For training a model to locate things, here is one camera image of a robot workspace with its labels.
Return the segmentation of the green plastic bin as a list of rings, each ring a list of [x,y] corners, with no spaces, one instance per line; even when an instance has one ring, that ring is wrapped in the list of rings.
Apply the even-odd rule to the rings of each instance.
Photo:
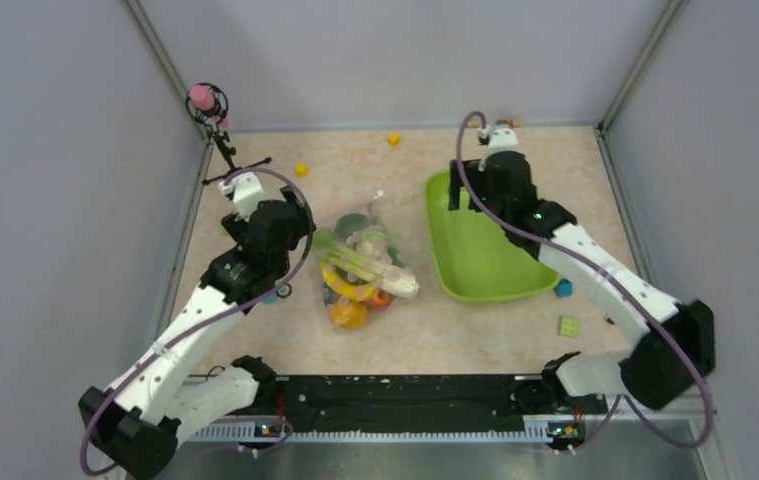
[[[467,303],[513,301],[546,293],[557,272],[512,245],[487,216],[448,209],[449,173],[425,182],[427,232],[438,282],[450,297]]]

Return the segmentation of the clear zip top bag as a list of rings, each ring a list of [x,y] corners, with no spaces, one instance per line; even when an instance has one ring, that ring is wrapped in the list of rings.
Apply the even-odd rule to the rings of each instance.
[[[384,191],[352,201],[316,221],[312,253],[321,297],[339,328],[366,327],[399,300],[416,298],[420,283],[403,261],[383,219]]]

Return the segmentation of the yellow toy banana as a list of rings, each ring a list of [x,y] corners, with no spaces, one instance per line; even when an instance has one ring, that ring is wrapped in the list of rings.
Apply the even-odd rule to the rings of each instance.
[[[370,299],[377,290],[370,283],[353,284],[337,272],[337,269],[329,262],[323,260],[320,262],[320,271],[323,281],[333,292],[340,296],[346,297],[353,301],[366,301]]]

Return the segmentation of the orange toy mango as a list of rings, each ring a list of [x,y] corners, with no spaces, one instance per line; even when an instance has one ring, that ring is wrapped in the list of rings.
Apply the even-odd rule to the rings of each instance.
[[[334,303],[329,309],[330,320],[338,327],[360,329],[367,325],[370,312],[360,302]]]

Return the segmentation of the red toy apple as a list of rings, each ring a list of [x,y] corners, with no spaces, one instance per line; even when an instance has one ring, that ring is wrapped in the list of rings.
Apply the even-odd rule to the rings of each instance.
[[[371,311],[382,312],[387,310],[396,300],[396,297],[384,290],[375,290],[373,295],[364,304]]]

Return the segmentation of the toy celery stalk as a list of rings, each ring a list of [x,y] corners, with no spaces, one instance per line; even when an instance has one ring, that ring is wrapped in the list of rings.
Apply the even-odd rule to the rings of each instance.
[[[329,228],[321,228],[314,232],[313,248],[317,250],[321,260],[367,282],[382,280],[382,276],[388,271],[403,270],[393,264],[383,263],[348,248],[337,240],[334,232]]]

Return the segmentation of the dark green toy avocado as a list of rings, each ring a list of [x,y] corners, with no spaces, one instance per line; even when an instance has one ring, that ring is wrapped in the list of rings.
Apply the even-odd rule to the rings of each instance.
[[[372,219],[362,213],[352,212],[343,215],[336,221],[333,231],[341,239],[346,240],[354,233],[362,231],[373,224]]]

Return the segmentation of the white toy cauliflower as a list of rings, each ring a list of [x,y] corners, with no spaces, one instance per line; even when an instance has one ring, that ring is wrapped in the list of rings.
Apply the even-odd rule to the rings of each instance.
[[[380,288],[393,296],[411,299],[418,295],[420,284],[410,272],[396,269],[382,276]]]

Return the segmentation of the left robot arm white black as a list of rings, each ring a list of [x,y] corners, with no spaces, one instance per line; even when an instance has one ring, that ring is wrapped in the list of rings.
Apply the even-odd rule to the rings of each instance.
[[[126,372],[78,401],[80,468],[91,478],[153,479],[198,431],[232,411],[258,414],[274,404],[275,374],[251,356],[196,386],[186,381],[225,333],[299,272],[314,215],[303,191],[269,168],[235,172],[221,191],[235,208],[225,220],[234,247],[211,261],[179,314]]]

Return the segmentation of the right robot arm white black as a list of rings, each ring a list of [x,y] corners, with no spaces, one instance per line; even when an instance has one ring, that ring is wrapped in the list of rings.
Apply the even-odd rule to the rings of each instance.
[[[582,396],[622,395],[659,411],[696,389],[715,410],[706,382],[715,364],[714,314],[700,300],[685,302],[638,276],[607,252],[560,203],[542,197],[531,166],[506,124],[481,123],[480,159],[449,164],[449,207],[481,212],[506,239],[566,277],[600,307],[629,347],[623,353],[569,353],[545,368],[544,404],[567,412]]]

